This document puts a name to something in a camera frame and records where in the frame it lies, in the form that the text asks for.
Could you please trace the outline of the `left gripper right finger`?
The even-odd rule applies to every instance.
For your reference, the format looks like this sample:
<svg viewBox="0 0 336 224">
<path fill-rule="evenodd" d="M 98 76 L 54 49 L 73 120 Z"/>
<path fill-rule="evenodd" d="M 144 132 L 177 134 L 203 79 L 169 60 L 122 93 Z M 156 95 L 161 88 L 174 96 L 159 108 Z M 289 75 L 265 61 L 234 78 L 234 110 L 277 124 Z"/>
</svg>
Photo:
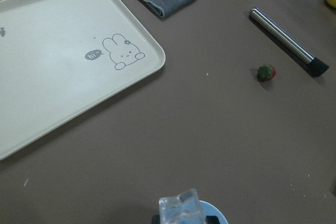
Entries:
<svg viewBox="0 0 336 224">
<path fill-rule="evenodd" d="M 220 224 L 219 218 L 217 216 L 206 216 L 207 224 Z"/>
</svg>

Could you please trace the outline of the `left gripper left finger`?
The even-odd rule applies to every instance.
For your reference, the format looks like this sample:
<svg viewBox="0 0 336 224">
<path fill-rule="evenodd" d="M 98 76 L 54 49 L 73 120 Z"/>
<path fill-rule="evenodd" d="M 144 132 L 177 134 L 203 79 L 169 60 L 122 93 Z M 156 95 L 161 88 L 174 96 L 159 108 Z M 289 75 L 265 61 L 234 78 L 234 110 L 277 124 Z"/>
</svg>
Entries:
<svg viewBox="0 0 336 224">
<path fill-rule="evenodd" d="M 152 216 L 151 224 L 160 224 L 160 215 Z"/>
</svg>

